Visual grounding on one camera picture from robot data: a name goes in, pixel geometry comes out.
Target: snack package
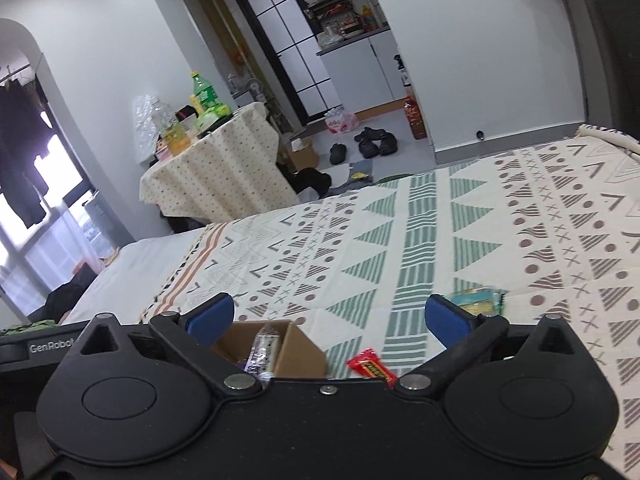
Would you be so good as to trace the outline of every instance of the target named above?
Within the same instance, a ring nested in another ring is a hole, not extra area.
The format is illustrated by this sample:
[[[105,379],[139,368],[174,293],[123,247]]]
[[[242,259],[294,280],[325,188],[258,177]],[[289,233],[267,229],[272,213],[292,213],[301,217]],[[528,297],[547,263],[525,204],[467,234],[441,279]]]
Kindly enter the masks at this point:
[[[382,364],[373,348],[367,348],[347,361],[347,366],[364,377],[382,377],[390,388],[394,387],[397,377]]]
[[[267,323],[255,335],[244,371],[258,377],[261,381],[269,381],[273,377],[278,352],[280,352],[280,335]]]
[[[478,287],[449,294],[447,299],[465,309],[469,314],[502,315],[504,293],[491,287]]]

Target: cardboard box on floor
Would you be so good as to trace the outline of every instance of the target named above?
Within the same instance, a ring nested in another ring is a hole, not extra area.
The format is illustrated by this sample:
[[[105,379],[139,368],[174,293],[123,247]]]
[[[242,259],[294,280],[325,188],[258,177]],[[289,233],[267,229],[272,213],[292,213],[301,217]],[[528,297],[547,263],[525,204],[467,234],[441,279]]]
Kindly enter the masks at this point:
[[[296,171],[304,170],[305,168],[316,168],[318,166],[319,158],[314,148],[314,142],[311,137],[305,137],[305,139],[299,139],[302,141],[303,148],[293,151],[293,147],[287,145],[287,153],[289,158],[296,167]]]
[[[254,338],[265,321],[236,321],[211,349],[229,362],[245,361]],[[302,330],[290,320],[268,322],[282,338],[273,370],[274,377],[317,379],[326,377],[326,356]]]

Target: kitchen cabinet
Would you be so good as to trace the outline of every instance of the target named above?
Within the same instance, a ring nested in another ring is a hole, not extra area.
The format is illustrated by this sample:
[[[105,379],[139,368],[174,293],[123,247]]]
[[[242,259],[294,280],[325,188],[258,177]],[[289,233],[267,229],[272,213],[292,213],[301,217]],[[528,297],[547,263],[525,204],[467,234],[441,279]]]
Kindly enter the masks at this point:
[[[373,46],[373,50],[376,51],[380,67],[382,68],[382,72],[385,73],[394,100],[405,98],[406,90],[402,84],[402,76],[398,70],[398,62],[394,59],[399,54],[396,38],[394,38],[394,35],[388,30],[371,36],[369,41]]]
[[[397,54],[396,40],[387,30],[336,48],[320,59],[344,107],[360,112],[405,97],[394,59]]]
[[[347,111],[359,112],[394,97],[369,40],[361,40],[321,57]]]

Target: plastic bag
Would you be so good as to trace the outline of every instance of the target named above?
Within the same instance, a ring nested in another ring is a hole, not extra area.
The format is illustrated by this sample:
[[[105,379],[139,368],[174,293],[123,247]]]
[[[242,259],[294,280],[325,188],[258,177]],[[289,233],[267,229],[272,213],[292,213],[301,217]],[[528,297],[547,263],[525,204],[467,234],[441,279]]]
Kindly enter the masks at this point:
[[[149,162],[156,154],[160,131],[151,118],[151,112],[152,103],[157,99],[157,96],[144,95],[134,101],[136,162],[139,164]]]
[[[244,371],[268,382],[273,377],[273,369],[280,352],[280,335],[269,323],[260,329],[246,362]]]
[[[324,122],[333,135],[345,134],[358,127],[360,122],[355,114],[346,112],[344,106],[332,108],[324,115]]]

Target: sliding glass door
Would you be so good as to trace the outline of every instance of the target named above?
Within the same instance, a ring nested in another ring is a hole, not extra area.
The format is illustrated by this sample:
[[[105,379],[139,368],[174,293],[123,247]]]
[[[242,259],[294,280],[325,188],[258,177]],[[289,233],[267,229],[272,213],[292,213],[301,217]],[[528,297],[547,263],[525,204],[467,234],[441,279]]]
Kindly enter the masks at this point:
[[[296,0],[237,0],[302,124],[340,104]]]

